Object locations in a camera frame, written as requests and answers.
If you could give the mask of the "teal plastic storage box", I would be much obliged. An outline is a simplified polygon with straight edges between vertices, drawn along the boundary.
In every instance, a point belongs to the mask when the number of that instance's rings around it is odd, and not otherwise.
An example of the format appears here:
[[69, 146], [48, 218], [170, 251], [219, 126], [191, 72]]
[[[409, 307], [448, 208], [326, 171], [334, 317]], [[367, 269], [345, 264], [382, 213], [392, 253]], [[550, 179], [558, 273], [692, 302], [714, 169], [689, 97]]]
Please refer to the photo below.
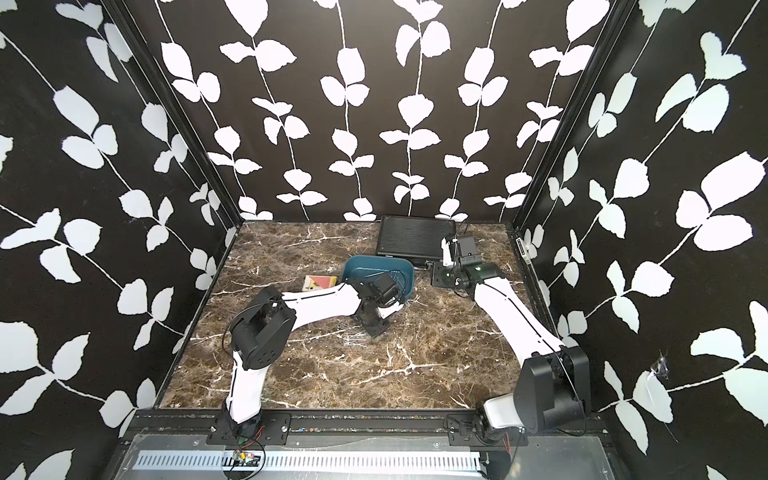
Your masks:
[[402, 258], [355, 255], [344, 264], [341, 281], [374, 279], [382, 274], [389, 275], [397, 284], [399, 290], [398, 301], [405, 303], [410, 299], [414, 289], [413, 264]]

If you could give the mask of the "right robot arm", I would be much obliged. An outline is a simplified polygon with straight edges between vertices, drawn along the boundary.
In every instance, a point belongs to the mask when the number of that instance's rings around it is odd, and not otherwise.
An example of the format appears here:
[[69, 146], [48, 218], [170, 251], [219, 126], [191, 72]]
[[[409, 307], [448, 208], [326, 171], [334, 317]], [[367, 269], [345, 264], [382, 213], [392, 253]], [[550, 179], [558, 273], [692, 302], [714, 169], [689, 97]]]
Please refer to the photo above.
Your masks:
[[539, 433], [587, 419], [591, 410], [587, 355], [544, 327], [496, 264], [438, 265], [433, 284], [473, 300], [495, 323], [520, 363], [513, 392], [482, 404], [490, 428]]

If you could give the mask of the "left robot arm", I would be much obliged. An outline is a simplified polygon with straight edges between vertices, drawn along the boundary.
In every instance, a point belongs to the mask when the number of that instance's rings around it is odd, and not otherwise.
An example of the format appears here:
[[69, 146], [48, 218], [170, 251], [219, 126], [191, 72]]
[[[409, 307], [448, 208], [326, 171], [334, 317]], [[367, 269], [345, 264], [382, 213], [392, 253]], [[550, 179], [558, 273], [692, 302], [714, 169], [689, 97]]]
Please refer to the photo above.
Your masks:
[[229, 327], [234, 361], [225, 400], [229, 418], [240, 425], [260, 415], [268, 368], [283, 353], [293, 331], [350, 317], [376, 337], [388, 329], [389, 317], [404, 306], [397, 283], [386, 273], [309, 292], [283, 293], [274, 286], [262, 289]]

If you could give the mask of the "small card box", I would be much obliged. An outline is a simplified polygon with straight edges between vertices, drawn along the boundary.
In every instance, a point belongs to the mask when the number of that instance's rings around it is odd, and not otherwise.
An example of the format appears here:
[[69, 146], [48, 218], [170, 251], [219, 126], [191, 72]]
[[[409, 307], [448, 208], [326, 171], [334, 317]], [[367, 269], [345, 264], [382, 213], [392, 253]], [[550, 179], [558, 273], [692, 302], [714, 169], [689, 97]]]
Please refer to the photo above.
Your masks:
[[325, 275], [306, 275], [304, 278], [302, 291], [310, 292], [314, 290], [324, 290], [334, 287], [337, 284], [336, 276]]

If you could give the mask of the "white perforated strip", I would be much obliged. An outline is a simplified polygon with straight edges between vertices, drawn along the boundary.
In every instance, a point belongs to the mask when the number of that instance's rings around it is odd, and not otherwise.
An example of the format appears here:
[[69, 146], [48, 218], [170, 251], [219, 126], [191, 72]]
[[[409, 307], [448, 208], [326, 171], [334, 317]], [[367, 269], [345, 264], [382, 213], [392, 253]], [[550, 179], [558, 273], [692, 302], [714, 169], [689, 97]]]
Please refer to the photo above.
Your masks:
[[477, 452], [404, 451], [192, 451], [142, 450], [136, 471], [472, 474], [482, 469]]

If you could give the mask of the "black front mounting rail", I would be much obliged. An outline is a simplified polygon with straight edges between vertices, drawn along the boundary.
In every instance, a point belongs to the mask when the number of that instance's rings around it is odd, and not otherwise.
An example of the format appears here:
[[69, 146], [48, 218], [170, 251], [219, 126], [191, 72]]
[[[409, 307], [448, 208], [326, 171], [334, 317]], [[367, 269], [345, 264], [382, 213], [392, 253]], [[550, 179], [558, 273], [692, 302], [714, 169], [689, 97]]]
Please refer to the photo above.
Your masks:
[[117, 450], [125, 452], [140, 440], [158, 436], [163, 446], [178, 440], [183, 447], [299, 446], [304, 441], [435, 437], [452, 447], [502, 451], [507, 443], [541, 446], [546, 440], [596, 439], [613, 445], [597, 417], [538, 434], [515, 431], [491, 434], [469, 409], [264, 409], [244, 427], [230, 424], [217, 409], [152, 409], [135, 414]]

